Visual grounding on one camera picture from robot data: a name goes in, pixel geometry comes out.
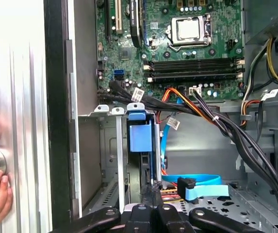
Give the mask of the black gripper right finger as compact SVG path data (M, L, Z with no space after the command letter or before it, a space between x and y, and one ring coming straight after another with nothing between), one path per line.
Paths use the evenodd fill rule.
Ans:
M162 183L154 184L155 230L159 233L256 233L258 230L207 208L192 209L187 216L161 200Z

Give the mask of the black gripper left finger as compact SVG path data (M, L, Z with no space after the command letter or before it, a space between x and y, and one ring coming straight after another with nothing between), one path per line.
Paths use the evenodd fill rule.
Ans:
M104 207L53 231L55 233L149 233L153 210L152 191L152 185L143 186L141 202L126 205L123 212L114 207Z

